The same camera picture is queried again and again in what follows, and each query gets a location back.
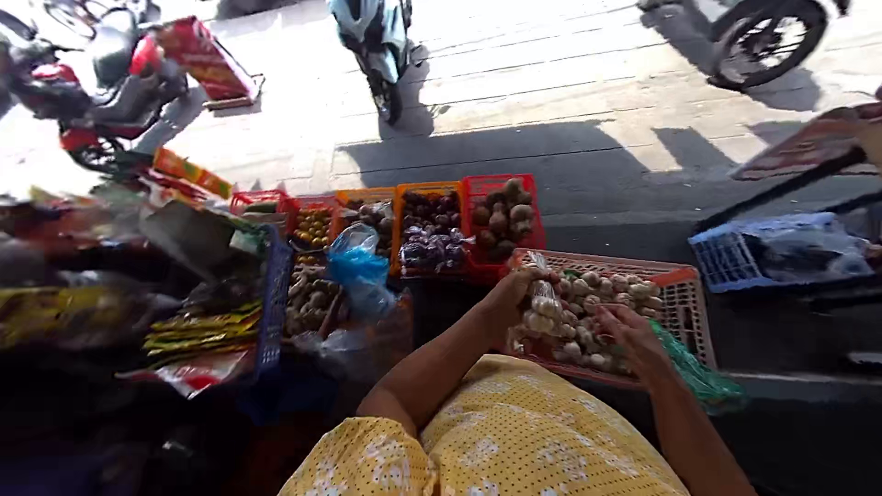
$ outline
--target red sign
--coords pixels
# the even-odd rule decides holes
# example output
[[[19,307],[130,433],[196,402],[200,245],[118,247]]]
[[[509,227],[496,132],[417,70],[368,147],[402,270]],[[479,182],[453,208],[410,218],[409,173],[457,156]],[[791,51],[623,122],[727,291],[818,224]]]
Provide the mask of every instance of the red sign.
[[[198,81],[211,100],[257,98],[251,76],[195,16],[166,24],[156,39],[165,55]]]

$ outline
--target produce display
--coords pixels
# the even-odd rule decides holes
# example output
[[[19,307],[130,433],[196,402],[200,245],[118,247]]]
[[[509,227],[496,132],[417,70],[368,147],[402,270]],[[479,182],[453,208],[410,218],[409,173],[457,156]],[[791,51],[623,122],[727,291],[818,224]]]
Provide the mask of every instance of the produce display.
[[[291,273],[285,311],[286,336],[318,331],[322,327],[331,303],[340,293],[340,285],[325,279],[324,275],[322,267],[296,267]]]
[[[533,195],[520,177],[509,179],[502,189],[490,192],[472,211],[478,247],[492,262],[502,262],[518,242],[534,230]]]
[[[459,268],[468,242],[460,230],[459,194],[406,192],[403,199],[401,265],[435,272]]]
[[[395,214],[392,211],[392,200],[365,203],[362,199],[351,199],[346,209],[341,212],[341,230],[355,222],[361,222],[377,230],[379,241],[375,253],[381,257],[392,256],[392,226]]]
[[[332,241],[329,236],[331,219],[330,208],[304,208],[297,213],[294,222],[295,243],[303,249],[315,252],[296,255],[295,263],[315,265],[319,262],[319,251],[324,250]]]
[[[623,349],[597,325],[597,305],[624,304],[654,318],[663,306],[659,287],[634,274],[564,270],[559,275],[557,292],[546,281],[534,282],[528,293],[532,295],[529,309],[522,323],[512,329],[514,351],[533,354],[544,346],[561,363],[632,375]]]

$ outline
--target yellow polka dot fabric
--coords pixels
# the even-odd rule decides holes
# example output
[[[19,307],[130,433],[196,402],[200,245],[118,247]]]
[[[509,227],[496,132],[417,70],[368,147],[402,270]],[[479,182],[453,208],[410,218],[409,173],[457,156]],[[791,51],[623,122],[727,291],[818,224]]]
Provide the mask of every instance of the yellow polka dot fabric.
[[[484,356],[419,440],[386,418],[348,418],[282,496],[688,494],[606,404],[537,364]]]

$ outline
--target road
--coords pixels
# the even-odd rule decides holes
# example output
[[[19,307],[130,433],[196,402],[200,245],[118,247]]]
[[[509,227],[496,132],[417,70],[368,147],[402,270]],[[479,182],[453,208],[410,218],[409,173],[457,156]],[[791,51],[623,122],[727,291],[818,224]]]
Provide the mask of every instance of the road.
[[[632,4],[416,1],[411,37],[426,61],[405,77],[395,129],[377,121],[323,0],[211,21],[246,69],[265,74],[264,94],[253,108],[202,113],[168,147],[245,189],[532,172],[549,227],[688,221],[770,185],[733,182],[731,168],[820,111],[870,101],[882,83],[873,2],[832,19],[803,68],[748,94],[705,82],[710,45],[679,7],[644,14]],[[93,176],[54,135],[21,107],[0,120],[6,189],[87,189]],[[877,181],[831,179],[767,211],[820,207]]]

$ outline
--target blue basket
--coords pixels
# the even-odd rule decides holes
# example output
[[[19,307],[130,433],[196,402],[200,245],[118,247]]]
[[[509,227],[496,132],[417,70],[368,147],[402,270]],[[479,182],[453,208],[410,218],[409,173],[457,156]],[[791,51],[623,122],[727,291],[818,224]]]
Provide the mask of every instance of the blue basket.
[[[281,239],[274,226],[261,229],[269,239],[264,272],[263,310],[258,329],[258,354],[254,361],[253,380],[279,365],[281,332],[285,325],[285,304],[291,280],[291,257],[294,250]]]
[[[872,274],[869,266],[855,268],[850,273],[838,277],[806,278],[802,281],[776,281],[763,275],[759,264],[753,258],[744,241],[743,232],[769,229],[770,226],[812,225],[824,227],[829,231],[841,231],[847,236],[835,214],[821,212],[816,214],[787,214],[765,219],[750,221],[732,221],[713,229],[708,229],[689,238],[689,244],[699,261],[701,274],[705,278],[707,288],[713,293],[722,293],[736,289],[747,289],[758,286],[793,286],[833,280],[850,279],[852,277]]]

